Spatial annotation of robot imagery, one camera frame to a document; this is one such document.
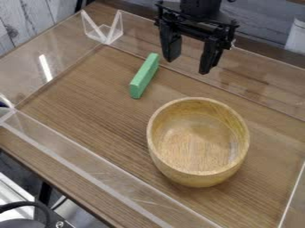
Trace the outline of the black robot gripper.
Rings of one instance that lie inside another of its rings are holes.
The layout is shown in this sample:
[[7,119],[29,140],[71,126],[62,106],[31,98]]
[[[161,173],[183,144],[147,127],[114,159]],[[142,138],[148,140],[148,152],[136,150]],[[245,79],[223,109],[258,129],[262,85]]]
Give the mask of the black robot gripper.
[[[231,49],[234,32],[239,27],[238,21],[221,11],[222,1],[158,0],[155,3],[158,20],[181,26],[182,33],[190,37],[201,37],[201,40],[206,41],[199,65],[202,75],[209,74],[218,64],[223,49]],[[167,62],[173,62],[181,55],[181,33],[165,27],[159,31],[159,38],[163,57]]]

